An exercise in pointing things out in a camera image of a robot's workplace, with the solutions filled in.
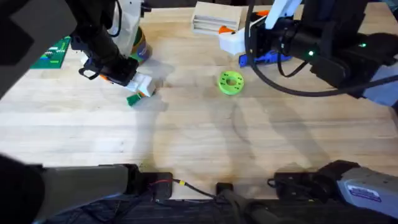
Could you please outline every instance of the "wooden tabletop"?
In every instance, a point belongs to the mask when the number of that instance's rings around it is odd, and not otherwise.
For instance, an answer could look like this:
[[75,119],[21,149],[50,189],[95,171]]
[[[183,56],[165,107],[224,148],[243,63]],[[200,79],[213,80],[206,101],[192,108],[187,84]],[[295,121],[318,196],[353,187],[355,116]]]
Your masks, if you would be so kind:
[[[257,9],[268,9],[263,6]],[[0,151],[45,166],[139,164],[169,171],[215,191],[233,182],[246,197],[273,198],[266,179],[277,170],[317,169],[337,159],[398,175],[396,116],[389,108],[350,96],[302,98],[278,92],[240,69],[218,39],[191,32],[192,8],[154,9],[141,27],[153,56],[139,71],[158,79],[152,98],[128,107],[132,93],[78,74],[80,54],[69,50],[60,70],[30,70],[0,101]],[[364,33],[398,34],[383,3],[369,4]],[[300,63],[284,63],[291,71]],[[276,65],[262,71],[298,90],[331,88],[308,71],[285,79]],[[227,96],[216,85],[225,70],[245,86]],[[175,186],[173,198],[203,198]]]

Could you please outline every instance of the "blue block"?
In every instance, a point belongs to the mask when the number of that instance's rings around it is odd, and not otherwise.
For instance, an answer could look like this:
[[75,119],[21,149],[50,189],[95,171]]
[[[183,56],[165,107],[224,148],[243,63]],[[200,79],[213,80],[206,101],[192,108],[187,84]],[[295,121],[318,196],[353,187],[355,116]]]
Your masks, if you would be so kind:
[[[292,58],[293,58],[292,56],[285,56],[284,54],[282,54],[280,57],[282,62],[288,61]],[[265,63],[265,64],[277,63],[278,53],[274,50],[271,50],[262,57],[256,58],[254,60],[256,61],[256,63]],[[247,65],[248,65],[248,56],[246,54],[239,56],[239,66],[242,68]]]

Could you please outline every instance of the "green ring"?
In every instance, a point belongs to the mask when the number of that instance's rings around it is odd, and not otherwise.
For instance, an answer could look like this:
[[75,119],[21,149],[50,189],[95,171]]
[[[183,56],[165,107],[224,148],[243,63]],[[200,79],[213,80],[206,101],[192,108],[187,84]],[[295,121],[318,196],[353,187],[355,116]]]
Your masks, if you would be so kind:
[[[228,80],[235,82],[234,85],[227,83]],[[218,78],[218,87],[220,90],[227,95],[235,95],[242,91],[244,85],[243,76],[239,72],[225,71],[221,72]]]

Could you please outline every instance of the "wooden block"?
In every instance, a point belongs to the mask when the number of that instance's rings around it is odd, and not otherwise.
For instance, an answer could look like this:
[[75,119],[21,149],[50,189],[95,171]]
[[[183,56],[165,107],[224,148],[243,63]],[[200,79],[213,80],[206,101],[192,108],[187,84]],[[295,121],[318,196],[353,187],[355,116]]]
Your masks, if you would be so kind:
[[241,13],[241,7],[198,1],[192,16],[192,31],[218,35],[221,26],[238,30]]

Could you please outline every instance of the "sticker label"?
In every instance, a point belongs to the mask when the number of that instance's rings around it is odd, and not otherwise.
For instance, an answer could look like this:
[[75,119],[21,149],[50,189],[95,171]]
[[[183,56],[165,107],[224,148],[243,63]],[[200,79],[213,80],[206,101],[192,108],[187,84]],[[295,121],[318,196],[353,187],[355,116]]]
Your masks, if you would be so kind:
[[348,188],[349,192],[351,193],[351,195],[361,197],[361,198],[366,198],[369,200],[373,200],[375,202],[381,202],[379,193],[377,193],[374,190],[369,190],[369,189],[365,189],[363,187],[357,187],[357,186],[352,186],[352,185],[348,185],[347,188]]

